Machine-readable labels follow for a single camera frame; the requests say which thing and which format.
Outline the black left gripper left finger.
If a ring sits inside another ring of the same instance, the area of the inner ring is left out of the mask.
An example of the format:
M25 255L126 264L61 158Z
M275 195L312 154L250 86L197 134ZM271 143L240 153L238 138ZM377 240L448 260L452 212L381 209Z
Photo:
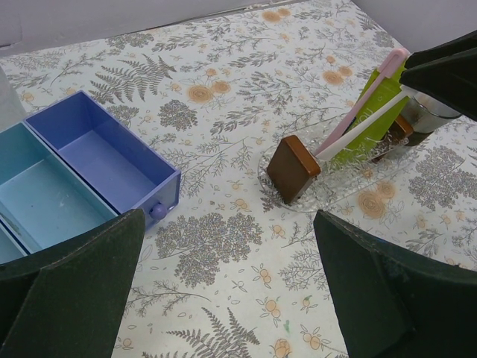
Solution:
M129 210L1 265L1 356L111 357L144 236Z

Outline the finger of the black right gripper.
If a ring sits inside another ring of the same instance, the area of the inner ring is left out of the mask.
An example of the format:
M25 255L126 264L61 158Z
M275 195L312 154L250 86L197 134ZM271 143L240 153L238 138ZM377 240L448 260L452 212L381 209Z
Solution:
M399 82L476 118L476 32L413 53Z

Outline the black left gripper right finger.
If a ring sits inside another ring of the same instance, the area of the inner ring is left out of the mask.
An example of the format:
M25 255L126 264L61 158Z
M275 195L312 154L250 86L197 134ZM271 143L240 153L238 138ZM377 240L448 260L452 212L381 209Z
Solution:
M476 273L320 210L320 260L350 357L475 357Z

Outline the pink toothbrush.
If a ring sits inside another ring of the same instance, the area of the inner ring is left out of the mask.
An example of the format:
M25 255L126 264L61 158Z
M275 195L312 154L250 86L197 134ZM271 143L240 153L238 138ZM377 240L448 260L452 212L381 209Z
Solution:
M324 150L316 153L315 157L318 160L331 160L341 150L346 148L354 139L356 139L363 131L367 130L375 121L385 115L394 105L399 103L404 98L412 97L417 91L401 85L401 91L396 94L390 101L379 108L375 113L365 119L363 122L355 126L349 132L345 133L342 137L337 139L333 144L325 148Z
M314 152L314 155L317 156L331 144L333 144L337 139L339 139L348 129L350 124L353 122L356 114L366 101L371 97L378 85L381 84L384 78L391 78L391 76L398 70L398 68L405 62L409 56L409 51L405 48L395 48L389 55L385 58L382 64L377 69L378 75L374 80L369 80L367 85L364 88L363 93L360 95L358 101L354 104L351 111L341 120L341 122L335 127L333 132L323 141L323 143L318 147Z

